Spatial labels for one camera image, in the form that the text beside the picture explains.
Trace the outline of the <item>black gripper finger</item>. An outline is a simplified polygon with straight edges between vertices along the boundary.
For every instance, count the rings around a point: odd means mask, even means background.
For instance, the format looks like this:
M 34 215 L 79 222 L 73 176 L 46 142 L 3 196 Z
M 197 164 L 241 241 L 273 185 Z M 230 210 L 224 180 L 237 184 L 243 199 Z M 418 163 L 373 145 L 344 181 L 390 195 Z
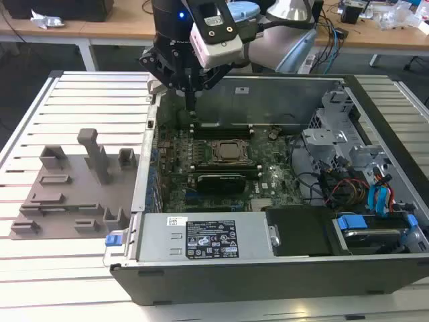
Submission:
M 190 115 L 196 117 L 196 96 L 203 90 L 213 88 L 230 70 L 231 64 L 203 69 L 193 68 L 190 73 Z
M 184 60 L 177 49 L 167 51 L 164 56 L 158 49 L 146 50 L 140 57 L 140 64 L 154 75 L 168 89 L 183 94 L 185 107 L 191 113 L 191 83 L 185 73 Z

